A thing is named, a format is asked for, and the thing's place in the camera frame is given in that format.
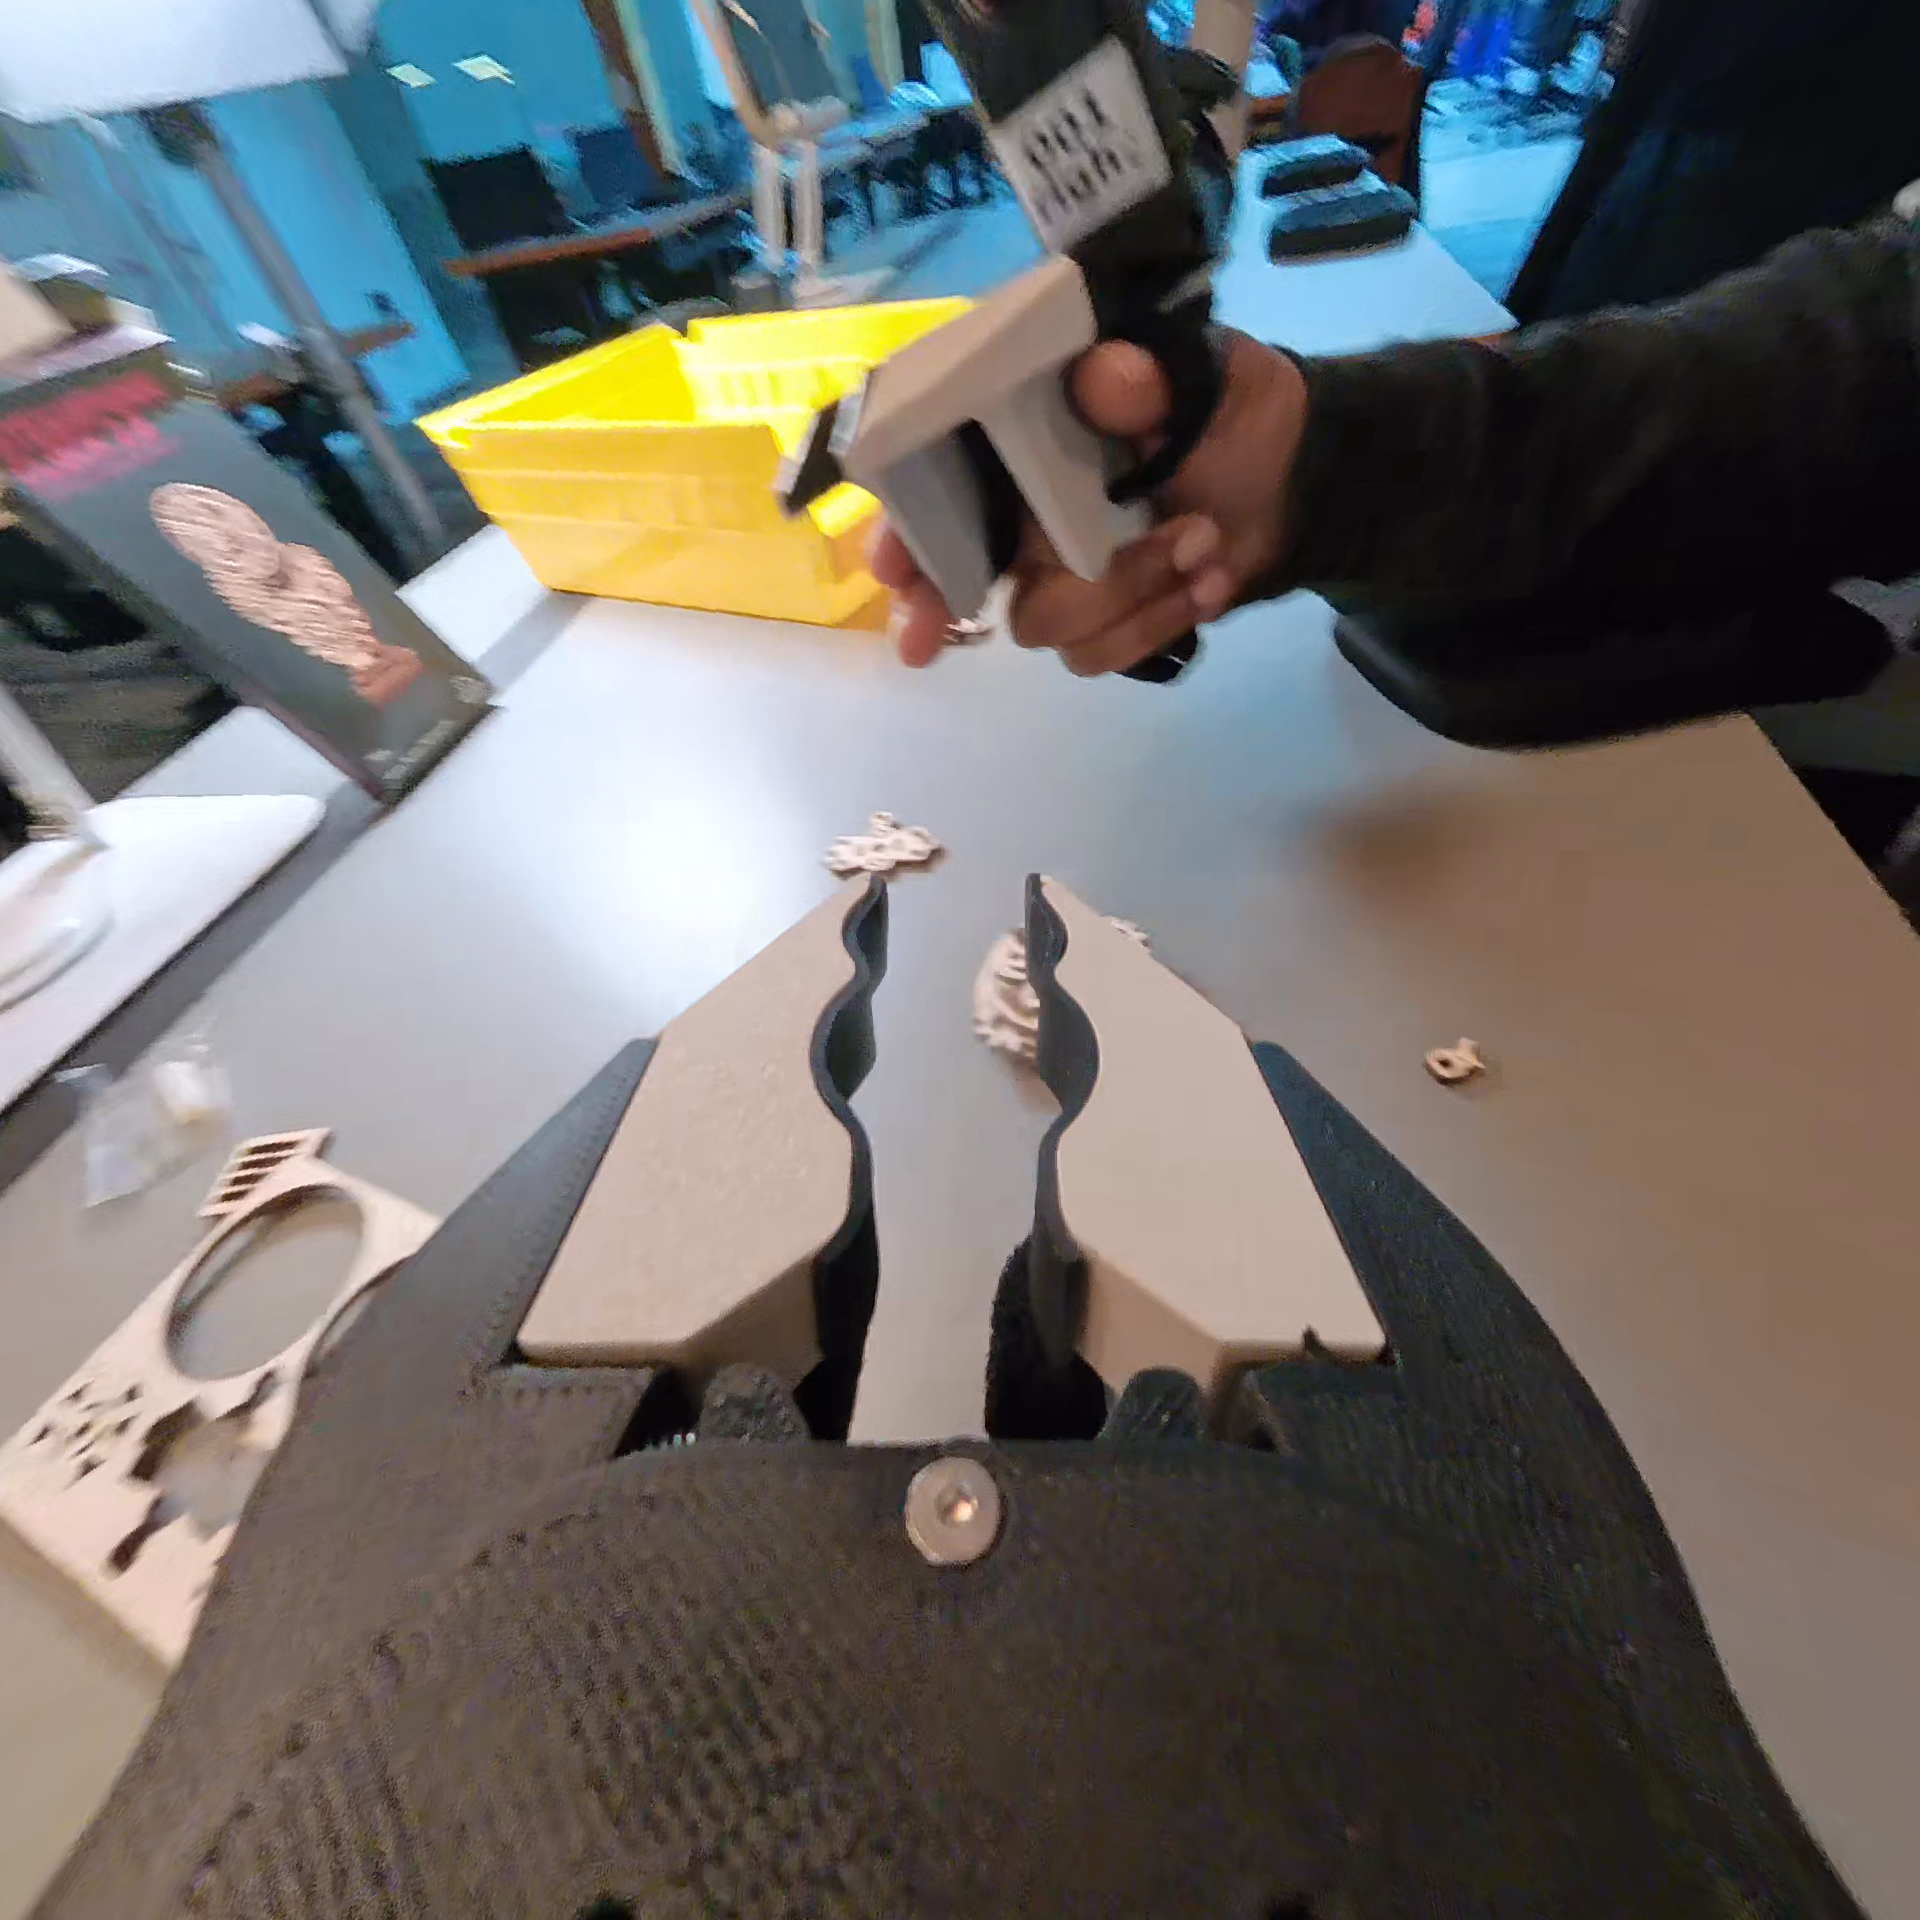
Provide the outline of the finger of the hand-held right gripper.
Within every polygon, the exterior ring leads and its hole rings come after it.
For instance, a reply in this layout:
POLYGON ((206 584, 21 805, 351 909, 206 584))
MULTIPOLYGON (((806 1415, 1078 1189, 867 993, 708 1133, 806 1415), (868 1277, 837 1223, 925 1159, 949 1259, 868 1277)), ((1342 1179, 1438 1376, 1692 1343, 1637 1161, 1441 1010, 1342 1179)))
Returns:
POLYGON ((989 490, 972 449, 921 449, 875 471, 887 522, 949 605, 982 605, 996 584, 989 490))
POLYGON ((894 498, 909 473, 967 469, 969 427, 1029 484, 1031 500, 1097 496, 1097 434, 1064 393, 1070 367, 1095 336, 1080 267, 1044 258, 828 403, 783 458, 780 507, 803 509, 838 484, 894 498))

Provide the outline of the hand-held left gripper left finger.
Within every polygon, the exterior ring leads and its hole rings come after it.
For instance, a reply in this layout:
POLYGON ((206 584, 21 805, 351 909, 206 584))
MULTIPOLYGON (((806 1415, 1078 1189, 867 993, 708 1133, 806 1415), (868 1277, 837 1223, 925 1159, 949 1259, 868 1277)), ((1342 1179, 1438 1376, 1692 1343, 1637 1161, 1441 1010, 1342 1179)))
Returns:
POLYGON ((887 905, 877 879, 841 884, 656 1037, 518 1327, 523 1357, 857 1393, 877 1236, 852 1092, 875 1060, 887 905))

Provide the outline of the round wooden gear assembly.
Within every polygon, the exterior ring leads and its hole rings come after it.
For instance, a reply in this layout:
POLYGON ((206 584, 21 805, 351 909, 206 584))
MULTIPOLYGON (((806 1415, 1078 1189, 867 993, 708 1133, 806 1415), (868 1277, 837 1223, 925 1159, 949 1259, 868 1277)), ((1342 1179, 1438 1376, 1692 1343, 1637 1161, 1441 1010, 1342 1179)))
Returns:
POLYGON ((1040 997, 1025 972, 1021 929, 1004 930, 982 955, 972 985, 975 1040, 1000 1058, 1031 1068, 1040 1050, 1040 997))

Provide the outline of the ornate wooden cross piece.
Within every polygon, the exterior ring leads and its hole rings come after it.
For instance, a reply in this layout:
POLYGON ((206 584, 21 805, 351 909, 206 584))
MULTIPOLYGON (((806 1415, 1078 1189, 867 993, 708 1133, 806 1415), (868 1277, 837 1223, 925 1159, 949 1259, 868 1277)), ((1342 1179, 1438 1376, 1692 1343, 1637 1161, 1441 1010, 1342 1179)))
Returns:
POLYGON ((929 869, 943 856, 947 847, 935 832, 877 810, 857 832, 835 837, 823 865, 829 876, 851 881, 929 869))

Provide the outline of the wooden sheet with round holes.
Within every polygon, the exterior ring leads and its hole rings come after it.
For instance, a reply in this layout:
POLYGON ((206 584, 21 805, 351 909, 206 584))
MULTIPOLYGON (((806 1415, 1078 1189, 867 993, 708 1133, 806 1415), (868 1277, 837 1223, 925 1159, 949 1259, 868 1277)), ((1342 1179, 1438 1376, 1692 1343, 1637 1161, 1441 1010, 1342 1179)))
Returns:
POLYGON ((328 1163, 328 1140, 328 1130, 243 1140, 198 1205, 191 1251, 3 1449, 4 1527, 165 1671, 184 1657, 317 1357, 440 1225, 328 1163), (255 1365, 184 1371, 176 1333, 209 1268, 251 1229, 320 1205, 353 1221, 326 1304, 255 1365))

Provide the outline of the long wooden desk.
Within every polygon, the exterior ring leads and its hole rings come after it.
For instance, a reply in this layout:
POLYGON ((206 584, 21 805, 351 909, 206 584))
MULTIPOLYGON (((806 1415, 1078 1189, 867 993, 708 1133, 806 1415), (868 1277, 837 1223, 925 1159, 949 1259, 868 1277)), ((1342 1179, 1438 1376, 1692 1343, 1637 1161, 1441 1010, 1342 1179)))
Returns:
POLYGON ((647 209, 629 219, 591 224, 567 233, 518 237, 451 257, 440 265, 456 282, 493 282, 517 272, 597 263, 656 247, 670 237, 683 237, 750 209, 752 193, 737 187, 727 194, 647 209))

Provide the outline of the person's right hand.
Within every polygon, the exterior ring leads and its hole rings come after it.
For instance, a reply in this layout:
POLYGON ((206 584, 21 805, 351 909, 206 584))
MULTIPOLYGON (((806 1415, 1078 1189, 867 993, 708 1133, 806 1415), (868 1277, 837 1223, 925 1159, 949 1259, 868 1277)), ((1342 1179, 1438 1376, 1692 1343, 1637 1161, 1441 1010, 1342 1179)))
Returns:
MULTIPOLYGON (((1013 567, 1014 644, 1055 653, 1077 679, 1136 668, 1188 631, 1262 597, 1289 532, 1289 469, 1308 418, 1304 373, 1283 351, 1222 328, 1222 386, 1207 434, 1157 495, 1155 523, 1083 580, 1025 528, 1013 567)), ((1171 408, 1164 368, 1139 346, 1102 343, 1072 368, 1070 396, 1105 440, 1160 449, 1171 408)), ((947 647, 951 611, 885 520, 871 575, 891 600, 902 666, 947 647)))

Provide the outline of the brown office chair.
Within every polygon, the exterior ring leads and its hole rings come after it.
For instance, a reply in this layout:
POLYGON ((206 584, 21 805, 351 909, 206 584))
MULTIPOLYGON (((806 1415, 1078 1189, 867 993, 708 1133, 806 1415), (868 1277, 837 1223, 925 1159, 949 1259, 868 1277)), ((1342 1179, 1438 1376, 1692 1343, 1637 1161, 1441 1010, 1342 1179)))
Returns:
POLYGON ((1429 77, 1392 39, 1347 37, 1302 74, 1295 138, 1342 138, 1368 154, 1374 173, 1421 196, 1429 77))

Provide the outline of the yellow plastic bin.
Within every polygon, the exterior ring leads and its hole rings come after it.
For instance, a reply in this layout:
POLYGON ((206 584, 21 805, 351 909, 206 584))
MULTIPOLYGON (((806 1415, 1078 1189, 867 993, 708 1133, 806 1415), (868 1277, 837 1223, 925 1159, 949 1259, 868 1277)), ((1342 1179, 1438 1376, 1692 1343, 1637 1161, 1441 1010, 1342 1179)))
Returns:
POLYGON ((967 298, 640 328, 421 417, 473 506, 551 592, 877 634, 877 500, 777 480, 828 403, 967 298))

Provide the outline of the tall slanted display stand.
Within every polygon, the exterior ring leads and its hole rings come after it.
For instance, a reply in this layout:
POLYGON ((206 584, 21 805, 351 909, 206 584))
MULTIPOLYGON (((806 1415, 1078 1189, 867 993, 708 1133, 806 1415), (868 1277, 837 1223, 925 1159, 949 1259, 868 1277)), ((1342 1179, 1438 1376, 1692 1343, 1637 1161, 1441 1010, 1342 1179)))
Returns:
POLYGON ((873 305, 894 269, 824 258, 824 144, 852 127, 852 77, 812 3, 703 5, 703 33, 750 139, 756 279, 783 309, 873 305))

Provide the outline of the clear plastic parts bag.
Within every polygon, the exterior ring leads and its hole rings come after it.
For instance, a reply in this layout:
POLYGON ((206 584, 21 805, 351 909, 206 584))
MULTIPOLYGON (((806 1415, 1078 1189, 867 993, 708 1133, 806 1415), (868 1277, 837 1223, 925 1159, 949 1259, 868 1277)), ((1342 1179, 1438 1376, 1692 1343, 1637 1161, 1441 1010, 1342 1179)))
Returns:
POLYGON ((206 1040, 183 1040, 126 1073, 89 1064, 62 1081, 77 1106, 84 1210, 153 1189, 222 1136, 230 1116, 230 1081, 206 1040))

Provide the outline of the white stand base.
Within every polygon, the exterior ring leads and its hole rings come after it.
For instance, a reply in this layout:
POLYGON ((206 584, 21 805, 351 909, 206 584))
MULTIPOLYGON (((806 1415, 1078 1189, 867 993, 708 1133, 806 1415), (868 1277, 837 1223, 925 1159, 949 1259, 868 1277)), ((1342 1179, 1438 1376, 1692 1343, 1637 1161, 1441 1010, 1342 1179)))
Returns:
POLYGON ((3 770, 24 837, 3 860, 7 1112, 296 853, 320 828, 323 803, 95 803, 8 692, 3 770))

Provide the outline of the grey light stand pole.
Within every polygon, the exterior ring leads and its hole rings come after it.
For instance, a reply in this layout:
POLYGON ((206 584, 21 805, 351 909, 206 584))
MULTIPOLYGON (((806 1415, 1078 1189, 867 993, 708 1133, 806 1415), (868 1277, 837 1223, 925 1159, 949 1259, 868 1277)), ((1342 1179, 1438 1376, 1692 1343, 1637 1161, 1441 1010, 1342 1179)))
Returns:
POLYGON ((407 465, 387 418, 380 415, 356 362, 347 355, 345 341, 326 322, 317 298, 307 287, 295 261, 286 253, 273 227, 249 194, 246 184, 232 172, 227 148, 207 122, 203 108, 179 103, 168 113, 176 127, 176 141, 187 154, 193 172, 207 193, 224 209, 227 219, 240 233, 257 272, 293 317, 307 360, 320 373, 323 384, 336 399, 353 437, 366 445, 372 465, 384 473, 414 527, 416 551, 435 561, 446 536, 443 520, 421 475, 407 465))

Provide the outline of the black puzzle box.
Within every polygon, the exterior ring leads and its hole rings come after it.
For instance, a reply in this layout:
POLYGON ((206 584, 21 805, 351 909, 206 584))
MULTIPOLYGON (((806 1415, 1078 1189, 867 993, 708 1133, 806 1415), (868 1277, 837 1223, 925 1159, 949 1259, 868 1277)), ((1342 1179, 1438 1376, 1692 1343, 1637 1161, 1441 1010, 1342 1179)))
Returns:
POLYGON ((382 805, 491 709, 491 682, 153 329, 8 356, 3 469, 30 537, 382 805))

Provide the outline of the white softbox lamp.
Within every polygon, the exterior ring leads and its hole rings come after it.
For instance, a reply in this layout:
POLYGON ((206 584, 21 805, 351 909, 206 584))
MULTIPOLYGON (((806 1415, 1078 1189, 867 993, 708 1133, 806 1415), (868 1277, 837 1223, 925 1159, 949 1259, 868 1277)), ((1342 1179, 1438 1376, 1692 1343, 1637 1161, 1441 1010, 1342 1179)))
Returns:
POLYGON ((23 124, 191 105, 345 74, 380 3, 3 3, 3 109, 23 124))

